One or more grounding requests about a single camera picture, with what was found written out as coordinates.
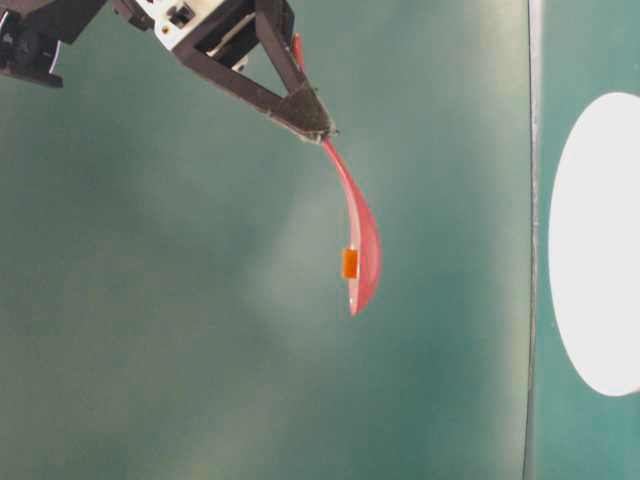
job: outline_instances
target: red spoon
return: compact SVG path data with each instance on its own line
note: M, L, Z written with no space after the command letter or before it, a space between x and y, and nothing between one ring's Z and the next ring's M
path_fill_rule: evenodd
M293 40L293 55L304 71L302 37L296 34ZM375 296L382 271L382 249L376 219L367 201L353 180L344 161L327 136L322 142L327 156L340 175L347 199L351 222L351 244L344 252L343 276L349 284L349 308L352 315L359 314Z

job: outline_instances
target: green background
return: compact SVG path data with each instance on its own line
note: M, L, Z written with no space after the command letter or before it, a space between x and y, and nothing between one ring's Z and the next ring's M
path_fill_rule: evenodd
M547 1L540 122L540 276L529 478L640 478L640 397L603 397L562 346L549 290L547 229L556 168L582 111L610 91L640 90L640 4Z
M521 476L527 4L293 7L377 298L322 151L105 9L63 91L0 79L0 478Z

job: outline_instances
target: black bracket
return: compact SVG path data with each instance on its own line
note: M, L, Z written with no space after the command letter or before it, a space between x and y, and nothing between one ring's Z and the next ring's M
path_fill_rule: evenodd
M204 79L296 134L319 143L334 132L334 126L293 57L293 23L293 10L286 0L226 0L173 52ZM282 79L288 92L285 97L234 69L258 43Z
M60 42L26 26L19 14L0 8L0 74L49 87L62 87L53 75Z

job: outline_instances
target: orange object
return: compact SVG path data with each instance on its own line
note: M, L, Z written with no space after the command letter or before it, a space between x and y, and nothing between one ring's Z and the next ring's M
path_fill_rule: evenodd
M345 248L342 252L342 276L347 279L358 278L358 251Z

